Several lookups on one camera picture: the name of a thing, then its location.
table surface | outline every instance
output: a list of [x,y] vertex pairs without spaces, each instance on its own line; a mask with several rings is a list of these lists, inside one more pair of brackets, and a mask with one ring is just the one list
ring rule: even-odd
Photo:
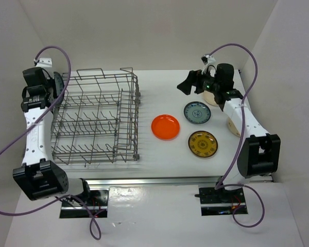
[[[184,95],[176,86],[186,79],[189,70],[140,70],[138,76],[141,92],[139,116],[139,154],[137,162],[118,161],[102,163],[97,170],[87,171],[83,166],[62,165],[70,178],[145,178],[145,177],[198,177],[220,176],[229,167],[239,138],[227,127],[227,119],[219,107],[208,105],[211,119],[195,125],[184,117],[183,109],[192,101],[206,103],[202,94]],[[234,75],[235,88],[245,93],[238,70]],[[169,114],[180,123],[180,133],[171,141],[156,138],[151,131],[152,120]],[[218,151],[208,159],[193,155],[188,148],[189,136],[199,130],[212,133],[218,141]]]
[[[232,216],[201,216],[198,186],[110,188],[108,217],[97,219],[102,239],[89,233],[90,219],[59,219],[61,203],[14,217],[6,247],[16,246],[279,246],[302,247],[283,185],[251,185],[261,195],[266,215],[255,228],[236,225]],[[255,223],[261,215],[256,195],[244,190],[248,215],[238,215],[243,224]],[[42,206],[52,199],[31,202],[22,193],[16,212]]]

yellow plate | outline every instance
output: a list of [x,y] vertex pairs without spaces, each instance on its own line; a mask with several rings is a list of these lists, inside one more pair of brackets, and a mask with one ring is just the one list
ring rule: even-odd
[[208,158],[216,153],[218,143],[211,133],[207,131],[196,131],[189,137],[188,146],[191,152],[198,157]]

patterned plate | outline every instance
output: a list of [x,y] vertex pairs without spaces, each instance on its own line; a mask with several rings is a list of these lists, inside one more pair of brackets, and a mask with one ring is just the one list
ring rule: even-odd
[[194,101],[185,106],[184,116],[193,124],[203,124],[210,120],[211,110],[204,103]]
[[216,138],[207,131],[196,131],[192,133],[187,144],[191,152],[201,158],[213,156],[218,148]]

orange plate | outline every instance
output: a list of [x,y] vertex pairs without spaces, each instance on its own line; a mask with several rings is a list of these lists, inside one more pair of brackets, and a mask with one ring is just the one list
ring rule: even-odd
[[179,133],[180,124],[176,118],[165,114],[156,117],[152,121],[151,129],[154,135],[159,139],[171,140]]

dish rack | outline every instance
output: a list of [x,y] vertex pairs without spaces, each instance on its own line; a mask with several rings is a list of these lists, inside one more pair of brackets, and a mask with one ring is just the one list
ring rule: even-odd
[[[67,74],[62,75],[66,81]],[[132,68],[105,74],[79,69],[55,108],[51,147],[56,164],[97,168],[137,161],[140,92]]]

